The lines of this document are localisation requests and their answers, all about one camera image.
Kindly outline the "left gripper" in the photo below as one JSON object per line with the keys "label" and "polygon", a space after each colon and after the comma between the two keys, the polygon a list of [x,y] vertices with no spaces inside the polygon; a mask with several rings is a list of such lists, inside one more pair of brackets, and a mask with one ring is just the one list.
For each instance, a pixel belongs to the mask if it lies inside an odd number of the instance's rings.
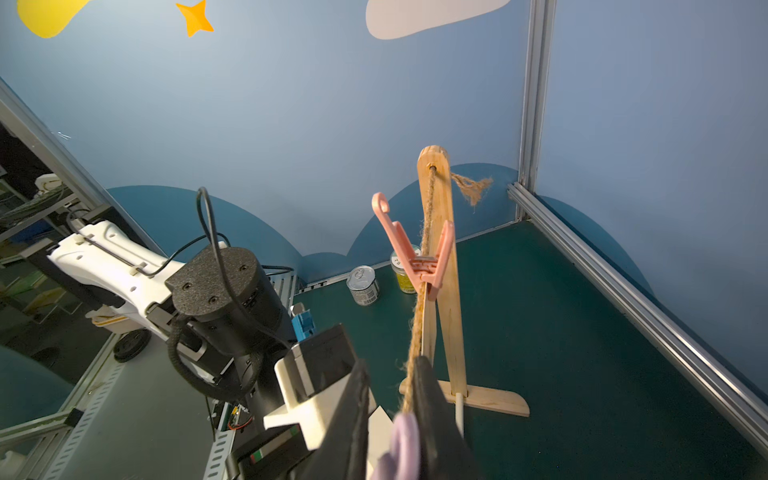
{"label": "left gripper", "polygon": [[231,479],[298,479],[311,456],[297,424],[257,433],[246,427],[235,435]]}

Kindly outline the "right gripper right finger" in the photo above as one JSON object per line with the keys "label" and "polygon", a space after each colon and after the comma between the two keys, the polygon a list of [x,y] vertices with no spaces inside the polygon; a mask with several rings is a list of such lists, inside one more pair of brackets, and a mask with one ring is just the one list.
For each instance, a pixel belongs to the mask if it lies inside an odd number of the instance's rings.
{"label": "right gripper right finger", "polygon": [[477,462],[455,422],[430,361],[419,356],[412,378],[419,428],[419,479],[479,479]]}

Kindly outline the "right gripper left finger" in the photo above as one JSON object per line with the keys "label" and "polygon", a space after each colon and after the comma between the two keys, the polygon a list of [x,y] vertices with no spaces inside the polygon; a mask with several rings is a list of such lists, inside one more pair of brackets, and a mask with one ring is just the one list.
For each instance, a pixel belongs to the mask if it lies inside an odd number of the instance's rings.
{"label": "right gripper left finger", "polygon": [[370,376],[357,360],[320,448],[310,456],[300,479],[365,479],[368,455]]}

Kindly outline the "purple clothespin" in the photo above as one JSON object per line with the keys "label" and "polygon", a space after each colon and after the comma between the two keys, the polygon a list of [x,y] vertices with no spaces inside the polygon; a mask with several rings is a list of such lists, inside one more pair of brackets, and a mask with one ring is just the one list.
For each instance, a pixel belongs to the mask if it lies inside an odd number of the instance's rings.
{"label": "purple clothespin", "polygon": [[417,480],[420,476],[421,447],[417,418],[414,413],[395,416],[389,450],[373,469],[373,480]]}

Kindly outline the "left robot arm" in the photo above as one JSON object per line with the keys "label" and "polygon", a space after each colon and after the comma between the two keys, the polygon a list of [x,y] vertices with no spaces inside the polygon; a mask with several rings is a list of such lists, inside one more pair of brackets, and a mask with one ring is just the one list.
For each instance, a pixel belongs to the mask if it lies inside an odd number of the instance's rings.
{"label": "left robot arm", "polygon": [[287,265],[261,262],[218,228],[211,197],[195,198],[197,254],[181,262],[134,242],[112,221],[67,215],[69,234],[28,254],[31,263],[93,309],[160,338],[171,366],[194,390],[224,405],[234,437],[233,479],[287,476],[307,454],[296,426],[267,426],[284,404],[275,364],[296,343],[280,280]]}

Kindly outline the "white postcard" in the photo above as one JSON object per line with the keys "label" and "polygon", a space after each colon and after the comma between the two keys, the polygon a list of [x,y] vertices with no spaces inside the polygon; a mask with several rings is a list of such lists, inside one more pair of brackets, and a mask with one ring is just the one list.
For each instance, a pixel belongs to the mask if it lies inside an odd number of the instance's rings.
{"label": "white postcard", "polygon": [[371,479],[379,458],[390,448],[393,421],[386,411],[378,406],[368,420],[368,447],[366,479]]}

